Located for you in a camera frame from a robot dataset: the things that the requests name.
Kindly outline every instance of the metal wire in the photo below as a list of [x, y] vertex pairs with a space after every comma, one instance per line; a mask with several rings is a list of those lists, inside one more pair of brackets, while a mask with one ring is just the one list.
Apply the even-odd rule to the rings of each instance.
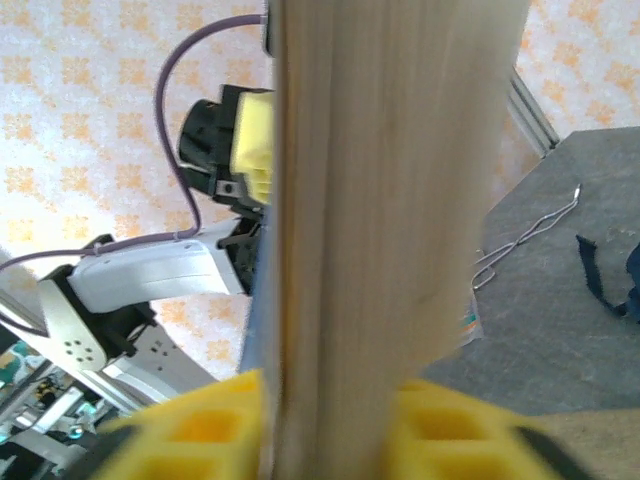
[[555, 212], [551, 212], [543, 217], [540, 217], [529, 229], [527, 229], [522, 235], [520, 235], [515, 241], [505, 243], [499, 248], [496, 248], [492, 252], [487, 253], [482, 258], [476, 261], [476, 265], [484, 264], [480, 270], [478, 270], [473, 277], [471, 278], [471, 287], [473, 290], [477, 291], [480, 288], [484, 287], [487, 283], [493, 280], [496, 276], [496, 272], [494, 270], [494, 266], [502, 260], [504, 257], [509, 255], [516, 247], [522, 245], [528, 240], [531, 240], [536, 235], [540, 235], [553, 228], [562, 218], [568, 215], [574, 208], [578, 206], [578, 202], [580, 201], [580, 192], [582, 190], [582, 184], [579, 184], [575, 191], [573, 192], [573, 200], [569, 202], [564, 207], [556, 210]]

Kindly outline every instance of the wooden board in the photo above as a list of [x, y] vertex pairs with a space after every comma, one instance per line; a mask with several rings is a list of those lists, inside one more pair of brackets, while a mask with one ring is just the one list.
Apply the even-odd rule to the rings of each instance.
[[640, 478], [640, 410], [544, 415], [536, 421], [599, 478]]
[[276, 5], [276, 478], [375, 479], [393, 390], [456, 346], [526, 10]]

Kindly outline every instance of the patterned wall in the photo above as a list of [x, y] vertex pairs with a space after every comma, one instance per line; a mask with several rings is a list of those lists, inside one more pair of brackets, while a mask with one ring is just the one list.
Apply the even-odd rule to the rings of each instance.
[[517, 68], [561, 137], [640, 125], [640, 2], [533, 0]]
[[[580, 13], [589, 11], [584, 5], [597, 4], [600, 13], [622, 3], [638, 18], [640, 8], [622, 0], [539, 1], [532, 11], [519, 68], [562, 133], [607, 125], [607, 118], [610, 125], [637, 123], [633, 83], [625, 76], [627, 67], [616, 66], [631, 61], [624, 55], [631, 48], [627, 31], [609, 37], [608, 20], [589, 27]], [[79, 247], [104, 232], [125, 238], [187, 227], [185, 202], [156, 141], [155, 76], [172, 45], [189, 32], [261, 7], [261, 0], [0, 0], [0, 261]], [[578, 13], [568, 24], [556, 20], [569, 10]], [[630, 17], [624, 20], [631, 28]], [[599, 60], [587, 53], [575, 61], [553, 53], [571, 51], [560, 47], [561, 41], [572, 42], [574, 50], [595, 51]], [[607, 67], [596, 68], [603, 59]], [[221, 83], [269, 83], [259, 28], [218, 35], [180, 64], [167, 98], [174, 142], [187, 109], [199, 98], [215, 98]], [[584, 107], [584, 99], [600, 103]], [[615, 113], [607, 117], [600, 104]], [[590, 117], [584, 108], [601, 113]], [[508, 122], [494, 168], [494, 201], [536, 163], [524, 137]], [[200, 200], [205, 223], [228, 217], [226, 209]], [[4, 272], [0, 288], [37, 310], [34, 276], [65, 260]], [[224, 378], [237, 364], [247, 305], [244, 297], [203, 295], [157, 308], [175, 341]]]

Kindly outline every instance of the gray table surface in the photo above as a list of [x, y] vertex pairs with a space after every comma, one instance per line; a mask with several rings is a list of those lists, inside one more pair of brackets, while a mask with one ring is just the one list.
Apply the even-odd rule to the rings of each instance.
[[626, 299], [640, 242], [640, 128], [577, 132], [486, 219], [486, 251], [540, 216], [579, 206], [518, 247], [478, 293], [485, 338], [425, 376], [524, 414], [640, 406], [640, 325], [610, 316], [585, 286], [577, 233], [597, 242], [608, 298]]

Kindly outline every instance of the purple cable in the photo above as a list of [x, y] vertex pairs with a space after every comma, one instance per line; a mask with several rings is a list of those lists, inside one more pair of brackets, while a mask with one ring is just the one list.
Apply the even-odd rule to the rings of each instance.
[[[244, 27], [246, 25], [260, 25], [262, 21], [261, 15], [239, 15], [236, 17], [225, 18], [224, 20], [220, 20], [209, 25], [202, 27], [200, 30], [195, 31], [187, 38], [185, 38], [180, 44], [175, 48], [175, 50], [169, 55], [167, 60], [164, 62], [162, 66], [162, 70], [160, 70], [160, 76], [158, 77], [158, 81], [156, 83], [156, 92], [154, 96], [154, 113], [156, 117], [156, 127], [158, 129], [158, 136], [160, 137], [160, 143], [162, 144], [162, 149], [164, 150], [165, 155], [167, 156], [167, 160], [169, 162], [169, 167], [171, 171], [176, 176], [178, 180], [178, 185], [180, 186], [180, 190], [184, 194], [187, 199], [187, 203], [189, 204], [189, 209], [191, 210], [191, 214], [193, 215], [193, 226], [188, 228], [187, 230], [180, 230], [178, 232], [169, 232], [169, 233], [152, 233], [150, 235], [143, 235], [141, 237], [130, 238], [128, 240], [122, 240], [120, 242], [108, 243], [106, 245], [99, 246], [95, 249], [87, 248], [87, 249], [78, 249], [78, 250], [51, 250], [48, 252], [39, 252], [39, 253], [30, 253], [28, 255], [23, 255], [21, 257], [12, 258], [11, 260], [0, 265], [0, 272], [3, 270], [17, 265], [22, 262], [28, 262], [30, 260], [38, 260], [40, 258], [48, 258], [48, 257], [64, 257], [64, 256], [84, 256], [84, 255], [99, 255], [101, 253], [109, 253], [115, 252], [118, 250], [122, 250], [127, 247], [134, 247], [137, 245], [144, 245], [147, 243], [155, 243], [155, 242], [165, 242], [167, 240], [182, 240], [186, 238], [191, 238], [196, 235], [200, 228], [202, 227], [202, 218], [200, 217], [200, 210], [198, 210], [198, 205], [196, 204], [191, 191], [189, 190], [189, 186], [180, 171], [180, 166], [178, 165], [178, 160], [173, 153], [173, 149], [171, 148], [171, 142], [169, 141], [169, 134], [167, 133], [167, 122], [165, 120], [165, 112], [164, 112], [164, 94], [167, 89], [167, 82], [169, 80], [169, 75], [173, 68], [176, 66], [180, 58], [193, 47], [196, 43], [205, 39], [210, 35], [214, 35], [218, 32], [222, 32], [223, 30], [228, 30], [235, 27]], [[47, 332], [43, 332], [40, 330], [36, 330], [31, 327], [26, 327], [20, 323], [13, 321], [7, 316], [0, 313], [0, 322], [10, 325], [18, 330], [22, 330], [23, 332], [30, 333], [32, 335], [36, 335], [39, 337], [48, 338], [49, 334]]]

